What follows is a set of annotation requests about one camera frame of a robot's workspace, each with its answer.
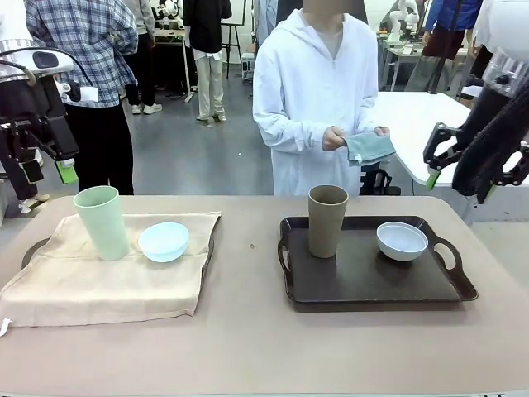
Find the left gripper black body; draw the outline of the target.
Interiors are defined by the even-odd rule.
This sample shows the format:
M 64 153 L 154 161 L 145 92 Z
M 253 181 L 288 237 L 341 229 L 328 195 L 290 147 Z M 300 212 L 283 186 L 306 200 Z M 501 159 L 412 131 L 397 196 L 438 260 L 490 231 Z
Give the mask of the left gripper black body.
M 64 117 L 66 111 L 53 77 L 33 86 L 27 80 L 1 82 L 1 122 Z

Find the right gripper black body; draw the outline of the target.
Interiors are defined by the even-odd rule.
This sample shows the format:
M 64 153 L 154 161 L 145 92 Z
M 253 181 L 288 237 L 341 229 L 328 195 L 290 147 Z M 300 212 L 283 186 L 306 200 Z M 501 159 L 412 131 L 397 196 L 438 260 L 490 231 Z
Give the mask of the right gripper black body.
M 452 189 L 478 196 L 481 184 L 499 170 L 510 170 L 528 151 L 522 140 L 528 133 L 528 86 L 523 84 L 497 116 L 472 140 L 455 168 Z

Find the person right hand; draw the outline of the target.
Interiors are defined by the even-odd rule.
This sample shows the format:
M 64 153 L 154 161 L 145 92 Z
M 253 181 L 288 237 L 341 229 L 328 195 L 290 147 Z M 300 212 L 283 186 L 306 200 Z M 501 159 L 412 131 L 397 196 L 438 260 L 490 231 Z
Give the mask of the person right hand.
M 328 127 L 322 137 L 322 149 L 335 151 L 346 146 L 346 133 L 339 127 Z

